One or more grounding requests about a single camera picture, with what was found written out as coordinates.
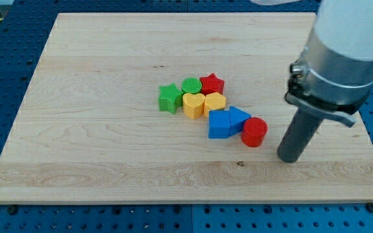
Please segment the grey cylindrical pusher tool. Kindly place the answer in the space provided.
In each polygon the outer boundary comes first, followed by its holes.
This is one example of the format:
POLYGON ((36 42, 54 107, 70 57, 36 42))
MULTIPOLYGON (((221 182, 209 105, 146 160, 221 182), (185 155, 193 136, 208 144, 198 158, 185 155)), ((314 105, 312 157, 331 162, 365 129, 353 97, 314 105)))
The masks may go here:
POLYGON ((322 121, 322 118, 298 109, 279 144, 278 157, 287 163, 296 162, 322 121))

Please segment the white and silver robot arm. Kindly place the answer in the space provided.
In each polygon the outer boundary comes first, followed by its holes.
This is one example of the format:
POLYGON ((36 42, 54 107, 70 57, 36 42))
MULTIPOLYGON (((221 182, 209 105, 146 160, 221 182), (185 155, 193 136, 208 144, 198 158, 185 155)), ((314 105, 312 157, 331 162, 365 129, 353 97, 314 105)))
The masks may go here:
POLYGON ((292 163, 324 119, 356 123, 373 86, 373 1, 323 1, 289 73, 285 100, 298 109, 277 155, 292 163))

